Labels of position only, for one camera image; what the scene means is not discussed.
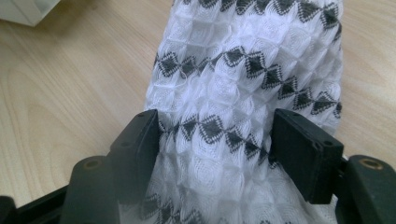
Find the wooden table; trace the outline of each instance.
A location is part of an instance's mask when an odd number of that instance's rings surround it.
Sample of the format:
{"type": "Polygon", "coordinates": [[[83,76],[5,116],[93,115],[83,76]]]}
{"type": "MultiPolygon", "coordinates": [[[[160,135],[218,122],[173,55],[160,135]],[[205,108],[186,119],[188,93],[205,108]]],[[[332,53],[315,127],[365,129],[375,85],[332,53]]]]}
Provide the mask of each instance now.
{"type": "MultiPolygon", "coordinates": [[[[106,155],[142,111],[171,0],[63,0],[37,27],[0,21],[0,194],[17,206],[106,155]]],[[[396,3],[348,0],[342,123],[346,154],[396,167],[396,3]]]]}

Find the waffle-textured fabric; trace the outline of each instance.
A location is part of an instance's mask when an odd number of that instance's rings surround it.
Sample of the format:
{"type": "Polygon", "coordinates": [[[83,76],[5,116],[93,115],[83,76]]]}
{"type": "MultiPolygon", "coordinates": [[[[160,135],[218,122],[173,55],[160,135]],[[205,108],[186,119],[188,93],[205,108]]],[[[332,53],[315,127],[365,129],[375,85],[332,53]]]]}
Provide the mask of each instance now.
{"type": "Polygon", "coordinates": [[[162,135],[143,222],[336,222],[267,154],[276,108],[335,131],[341,14],[339,0],[175,0],[147,92],[162,135]]]}

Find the white box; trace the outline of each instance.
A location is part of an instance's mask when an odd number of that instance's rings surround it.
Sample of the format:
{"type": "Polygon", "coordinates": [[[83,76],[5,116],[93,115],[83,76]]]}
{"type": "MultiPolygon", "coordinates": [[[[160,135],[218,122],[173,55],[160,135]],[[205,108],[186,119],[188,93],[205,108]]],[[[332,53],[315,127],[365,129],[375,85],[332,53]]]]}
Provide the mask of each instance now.
{"type": "Polygon", "coordinates": [[[0,19],[35,26],[60,0],[0,0],[0,19]]]}

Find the light wood surface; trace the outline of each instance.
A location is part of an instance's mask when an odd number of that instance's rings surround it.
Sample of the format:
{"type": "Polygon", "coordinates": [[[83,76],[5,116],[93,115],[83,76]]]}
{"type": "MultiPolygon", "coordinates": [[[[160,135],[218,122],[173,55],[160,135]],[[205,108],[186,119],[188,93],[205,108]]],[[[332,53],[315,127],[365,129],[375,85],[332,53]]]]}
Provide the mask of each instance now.
{"type": "MultiPolygon", "coordinates": [[[[17,206],[106,155],[142,111],[172,0],[63,0],[37,27],[0,21],[0,195],[17,206]]],[[[396,167],[396,2],[347,0],[346,154],[396,167]]]]}

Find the black and white fabric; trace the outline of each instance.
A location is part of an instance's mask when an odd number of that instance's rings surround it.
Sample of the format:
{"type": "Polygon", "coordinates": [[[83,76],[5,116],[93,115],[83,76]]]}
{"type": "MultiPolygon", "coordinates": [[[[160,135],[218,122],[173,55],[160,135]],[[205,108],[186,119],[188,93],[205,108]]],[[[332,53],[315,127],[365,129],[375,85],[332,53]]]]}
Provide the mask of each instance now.
{"type": "Polygon", "coordinates": [[[268,161],[276,108],[333,133],[341,0],[175,0],[145,109],[160,154],[144,223],[335,223],[268,161]]]}

